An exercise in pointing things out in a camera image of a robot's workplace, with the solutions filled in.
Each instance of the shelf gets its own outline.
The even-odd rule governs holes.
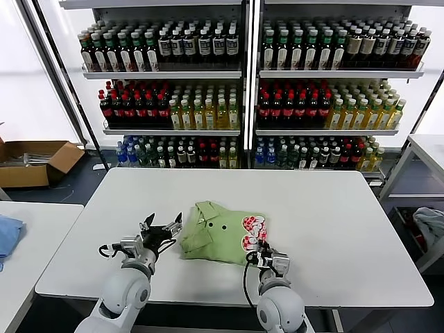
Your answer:
[[[241,78],[241,71],[120,71],[83,73],[88,80],[140,80],[181,78]]]
[[[88,9],[155,6],[226,6],[240,5],[242,0],[64,0],[58,3],[64,9]]]
[[[261,78],[420,78],[424,75],[419,66],[416,71],[260,71]]]
[[[395,135],[395,130],[256,130],[256,135],[311,135],[311,136],[363,136],[363,135]]]
[[[204,135],[207,137],[236,137],[240,130],[111,130],[103,129],[107,135]]]
[[[265,0],[266,5],[390,5],[390,6],[444,6],[443,0]]]

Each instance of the folded shirt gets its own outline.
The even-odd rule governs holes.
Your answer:
[[[0,215],[0,272],[3,270],[2,260],[14,250],[23,226],[24,224],[20,220]]]

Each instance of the gray cloth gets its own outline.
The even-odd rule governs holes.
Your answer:
[[[413,213],[413,220],[424,236],[428,250],[444,236],[444,212],[421,207]]]

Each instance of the cardboard box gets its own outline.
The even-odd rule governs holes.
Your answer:
[[[46,165],[0,166],[0,187],[48,186],[60,181],[85,153],[66,141],[16,141],[0,144],[0,163],[24,153],[52,155]]]

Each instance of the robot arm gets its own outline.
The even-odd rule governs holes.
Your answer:
[[[129,333],[151,294],[150,280],[159,254],[173,245],[182,229],[182,213],[173,223],[151,226],[154,214],[140,223],[141,233],[125,238],[119,244],[101,246],[104,257],[125,254],[122,267],[105,281],[102,294],[91,314],[83,320],[76,333]],[[113,250],[106,255],[104,250]]]

